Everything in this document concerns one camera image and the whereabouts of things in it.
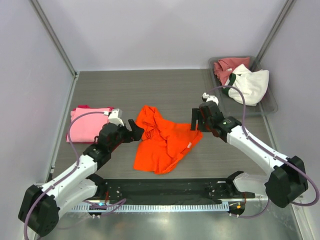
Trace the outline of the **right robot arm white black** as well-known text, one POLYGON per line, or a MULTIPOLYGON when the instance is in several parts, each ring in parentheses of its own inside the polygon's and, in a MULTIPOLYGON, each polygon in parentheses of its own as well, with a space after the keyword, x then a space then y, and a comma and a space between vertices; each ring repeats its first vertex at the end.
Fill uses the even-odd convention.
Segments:
POLYGON ((299 157, 287 157, 272 149, 249 133, 239 120, 224 117, 212 100, 192 109, 190 129, 212 133, 239 149, 264 171, 264 175, 237 171, 227 177, 225 191, 231 198, 244 192, 265 195, 276 206, 285 208, 309 187, 305 165, 299 157))

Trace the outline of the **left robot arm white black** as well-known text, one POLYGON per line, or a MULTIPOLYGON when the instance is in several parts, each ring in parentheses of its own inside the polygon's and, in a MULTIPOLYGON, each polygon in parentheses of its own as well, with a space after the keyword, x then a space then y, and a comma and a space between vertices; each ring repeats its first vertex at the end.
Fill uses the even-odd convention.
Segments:
POLYGON ((24 223, 24 239, 29 238, 28 230, 39 237, 48 235, 73 206, 106 195, 104 179, 96 174, 97 170, 111 159, 119 145, 139 141, 144 133, 133 119, 128 123, 131 129, 118 117, 110 120, 73 165, 42 186, 31 185, 25 191, 18 213, 18 219, 24 223))

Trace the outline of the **orange t shirt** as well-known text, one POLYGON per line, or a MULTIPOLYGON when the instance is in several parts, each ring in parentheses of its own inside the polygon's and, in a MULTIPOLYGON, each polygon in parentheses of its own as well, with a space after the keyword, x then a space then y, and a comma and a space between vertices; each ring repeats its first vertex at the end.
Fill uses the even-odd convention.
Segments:
POLYGON ((166 120, 155 106, 145 105, 136 118, 144 129, 135 155, 133 168, 157 175, 171 172, 203 138, 189 123, 166 120))

